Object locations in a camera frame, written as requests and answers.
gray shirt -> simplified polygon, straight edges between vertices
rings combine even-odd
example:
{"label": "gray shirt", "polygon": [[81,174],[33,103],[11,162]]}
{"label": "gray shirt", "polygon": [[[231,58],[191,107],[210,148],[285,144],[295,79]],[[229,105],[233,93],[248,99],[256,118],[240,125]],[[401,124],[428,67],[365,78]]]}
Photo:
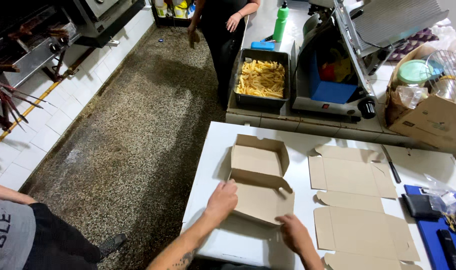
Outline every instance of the gray shirt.
{"label": "gray shirt", "polygon": [[33,209],[0,200],[0,270],[22,269],[33,246]]}

tattoo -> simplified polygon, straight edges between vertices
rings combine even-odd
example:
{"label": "tattoo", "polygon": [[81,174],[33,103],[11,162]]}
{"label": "tattoo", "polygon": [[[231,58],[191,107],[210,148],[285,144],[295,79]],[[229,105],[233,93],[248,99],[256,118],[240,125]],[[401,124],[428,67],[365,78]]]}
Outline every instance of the tattoo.
{"label": "tattoo", "polygon": [[181,259],[179,259],[178,263],[173,264],[173,266],[176,267],[175,269],[178,269],[178,270],[186,269],[186,267],[189,266],[191,261],[193,261],[196,251],[198,251],[197,248],[193,249],[191,252],[185,253],[185,255],[183,255],[183,257]]}

wire rack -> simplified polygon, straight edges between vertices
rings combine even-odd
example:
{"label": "wire rack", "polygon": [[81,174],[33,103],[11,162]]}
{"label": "wire rack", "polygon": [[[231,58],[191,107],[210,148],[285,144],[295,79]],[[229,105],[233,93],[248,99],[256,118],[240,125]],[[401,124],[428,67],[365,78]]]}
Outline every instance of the wire rack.
{"label": "wire rack", "polygon": [[425,66],[430,77],[430,94],[456,103],[456,53],[437,50],[426,58]]}

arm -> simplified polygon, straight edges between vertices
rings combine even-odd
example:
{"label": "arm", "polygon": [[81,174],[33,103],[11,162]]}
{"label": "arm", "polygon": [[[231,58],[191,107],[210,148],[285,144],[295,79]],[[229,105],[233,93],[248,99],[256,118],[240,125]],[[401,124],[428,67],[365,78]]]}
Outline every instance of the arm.
{"label": "arm", "polygon": [[258,10],[260,7],[261,0],[248,0],[248,4],[246,4],[243,9],[237,11],[237,13],[231,15],[231,17],[226,22],[226,28],[228,31],[233,32],[236,30],[238,23],[240,22],[243,17],[246,15],[250,15]]}
{"label": "arm", "polygon": [[205,237],[235,209],[238,203],[236,190],[235,180],[220,182],[208,200],[201,218],[163,250],[147,270],[186,269]]}
{"label": "arm", "polygon": [[7,200],[20,204],[32,204],[36,202],[30,196],[21,194],[2,185],[0,185],[0,200]]}
{"label": "arm", "polygon": [[285,244],[300,256],[305,270],[324,270],[320,256],[316,253],[308,230],[295,215],[275,218],[281,225],[281,233]]}
{"label": "arm", "polygon": [[193,14],[193,17],[191,18],[191,23],[189,24],[188,34],[191,34],[200,22],[201,13],[203,12],[205,2],[206,0],[196,0],[195,13]]}

french fries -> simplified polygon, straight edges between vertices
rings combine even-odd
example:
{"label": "french fries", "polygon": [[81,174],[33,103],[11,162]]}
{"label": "french fries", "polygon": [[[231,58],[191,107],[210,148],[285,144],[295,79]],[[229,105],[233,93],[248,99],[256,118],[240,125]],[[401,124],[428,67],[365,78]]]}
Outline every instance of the french fries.
{"label": "french fries", "polygon": [[283,98],[285,89],[285,68],[272,61],[253,60],[244,62],[240,82],[236,87],[238,94]]}

